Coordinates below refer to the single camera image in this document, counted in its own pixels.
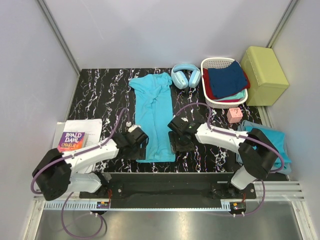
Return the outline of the turquoise t-shirt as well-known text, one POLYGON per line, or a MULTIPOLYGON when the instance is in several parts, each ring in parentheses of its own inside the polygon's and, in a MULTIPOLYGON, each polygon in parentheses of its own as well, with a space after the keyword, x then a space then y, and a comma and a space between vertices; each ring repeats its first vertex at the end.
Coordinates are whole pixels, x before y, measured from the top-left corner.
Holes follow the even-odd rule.
POLYGON ((135 93, 135 124, 141 126, 148 136, 145 159, 138 159, 138 163, 170 163, 176 160, 171 150, 168 127, 173 119, 171 85, 172 78, 166 72, 129 81, 135 93))

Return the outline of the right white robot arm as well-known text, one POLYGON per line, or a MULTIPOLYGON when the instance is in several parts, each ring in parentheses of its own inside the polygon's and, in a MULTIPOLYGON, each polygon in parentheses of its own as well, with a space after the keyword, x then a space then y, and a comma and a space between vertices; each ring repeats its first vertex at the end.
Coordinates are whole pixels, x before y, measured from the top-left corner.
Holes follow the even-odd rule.
POLYGON ((227 185, 228 195, 239 198, 245 188, 255 180, 265 180, 279 158, 279 152, 267 136, 257 128, 250 131, 235 131, 215 127, 203 121, 189 122, 174 117, 167 125, 176 137, 173 148, 185 152, 195 143, 213 145, 238 154, 242 167, 238 169, 227 185))

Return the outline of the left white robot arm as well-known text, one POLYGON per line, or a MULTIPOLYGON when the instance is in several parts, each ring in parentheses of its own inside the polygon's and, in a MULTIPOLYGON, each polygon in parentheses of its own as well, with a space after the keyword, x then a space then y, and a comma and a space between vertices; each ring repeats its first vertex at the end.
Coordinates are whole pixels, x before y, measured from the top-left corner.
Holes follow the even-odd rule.
POLYGON ((59 152, 50 149, 32 172, 31 188, 35 194, 53 201, 68 192, 92 193, 103 198, 108 193, 107 179, 100 173, 82 170, 101 161, 116 157, 143 160, 146 157, 148 135, 134 125, 125 133, 112 133, 108 138, 79 150, 59 152))

